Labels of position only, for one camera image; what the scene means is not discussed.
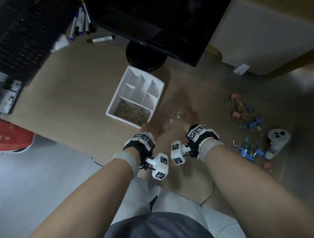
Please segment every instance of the white controller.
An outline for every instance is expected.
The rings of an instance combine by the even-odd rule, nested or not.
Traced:
[[[169,159],[168,156],[159,153],[155,158],[146,158],[146,162],[153,166],[152,176],[155,179],[163,180],[169,172]]]
[[[271,141],[270,147],[265,153],[265,158],[271,160],[288,143],[290,134],[282,129],[272,129],[267,133],[267,136]]]
[[[171,144],[171,159],[176,165],[182,165],[185,163],[185,153],[189,151],[190,147],[177,140]]]

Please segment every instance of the monitor stand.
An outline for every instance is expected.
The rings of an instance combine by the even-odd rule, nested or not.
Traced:
[[[146,72],[159,69],[167,59],[165,54],[134,41],[128,43],[125,54],[131,66]]]

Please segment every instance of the computer monitor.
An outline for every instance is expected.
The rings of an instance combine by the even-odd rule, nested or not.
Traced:
[[[91,22],[196,66],[231,0],[85,0]]]

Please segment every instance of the gray shirt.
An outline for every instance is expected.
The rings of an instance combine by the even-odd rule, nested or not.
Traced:
[[[171,212],[155,212],[111,225],[104,238],[214,238],[192,218]]]

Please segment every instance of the desk surface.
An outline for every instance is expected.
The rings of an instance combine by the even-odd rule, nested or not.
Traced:
[[[1,115],[1,118],[83,151],[98,163],[106,164],[138,131],[106,116],[128,62],[124,49],[115,43],[87,44],[86,38],[80,37],[69,47],[53,53],[30,85],[25,87],[13,113]],[[215,129],[227,147],[234,139],[253,136],[250,131],[230,125],[230,107],[223,103],[223,99],[231,91],[217,79],[233,77],[232,69],[216,62],[208,53],[204,53],[197,68],[168,59],[152,74],[165,82],[161,111],[175,112],[192,106],[199,113],[201,122]],[[293,131],[293,114],[261,100],[250,99],[250,103],[265,112],[263,118],[271,122],[265,131],[274,125]],[[170,157],[171,143],[178,139],[185,141],[178,122],[170,126],[169,132],[158,139],[155,154],[163,152]],[[287,153],[286,149],[274,160],[276,166],[272,174],[277,179],[282,174]],[[182,166],[170,163],[169,170],[164,181],[154,182],[199,203],[212,193],[213,181],[201,161],[188,158]],[[141,171],[139,176],[153,180],[150,171]],[[218,189],[206,204],[230,214]]]

